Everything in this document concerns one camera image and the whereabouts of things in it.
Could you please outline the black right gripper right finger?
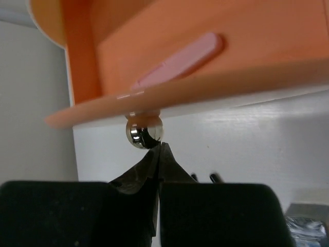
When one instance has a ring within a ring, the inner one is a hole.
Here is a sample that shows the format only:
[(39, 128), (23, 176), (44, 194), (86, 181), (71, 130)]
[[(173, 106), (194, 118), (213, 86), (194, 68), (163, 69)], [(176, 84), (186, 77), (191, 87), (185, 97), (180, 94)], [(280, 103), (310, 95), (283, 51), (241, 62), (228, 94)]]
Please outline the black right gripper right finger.
[(198, 183), (167, 143), (159, 155), (162, 246), (292, 246), (280, 202), (264, 184)]

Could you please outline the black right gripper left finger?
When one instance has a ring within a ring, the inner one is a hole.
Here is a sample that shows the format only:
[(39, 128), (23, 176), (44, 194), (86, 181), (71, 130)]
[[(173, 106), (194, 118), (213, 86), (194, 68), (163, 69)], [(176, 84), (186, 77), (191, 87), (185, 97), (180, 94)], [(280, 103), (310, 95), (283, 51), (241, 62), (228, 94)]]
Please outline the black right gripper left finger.
[(9, 181), (1, 246), (151, 246), (159, 148), (109, 183)]

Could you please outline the large black makeup brush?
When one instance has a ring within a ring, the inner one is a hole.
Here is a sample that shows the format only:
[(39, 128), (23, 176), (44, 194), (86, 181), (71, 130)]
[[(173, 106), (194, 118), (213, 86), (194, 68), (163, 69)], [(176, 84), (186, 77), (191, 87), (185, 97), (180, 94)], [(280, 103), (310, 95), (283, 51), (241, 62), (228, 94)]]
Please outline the large black makeup brush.
[(223, 182), (223, 180), (221, 179), (221, 177), (217, 173), (210, 174), (209, 178), (210, 178), (211, 182), (214, 183), (214, 184), (220, 184), (220, 183)]

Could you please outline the dark grey cosmetic box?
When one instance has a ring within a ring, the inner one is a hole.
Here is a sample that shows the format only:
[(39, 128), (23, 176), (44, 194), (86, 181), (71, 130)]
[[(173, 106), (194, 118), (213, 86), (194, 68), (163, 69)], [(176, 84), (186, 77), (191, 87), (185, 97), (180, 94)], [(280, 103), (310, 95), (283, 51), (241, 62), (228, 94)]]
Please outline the dark grey cosmetic box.
[(295, 246), (328, 246), (328, 206), (292, 203), (285, 219)]

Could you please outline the pink nail file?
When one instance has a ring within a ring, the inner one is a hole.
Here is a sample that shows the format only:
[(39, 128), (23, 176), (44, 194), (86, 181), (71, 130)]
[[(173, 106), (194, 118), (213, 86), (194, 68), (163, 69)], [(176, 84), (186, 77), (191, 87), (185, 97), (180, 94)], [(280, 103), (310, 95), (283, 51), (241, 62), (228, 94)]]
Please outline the pink nail file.
[(224, 41), (220, 35), (206, 33), (166, 58), (138, 79), (131, 89), (150, 87), (187, 76), (217, 56), (223, 48)]

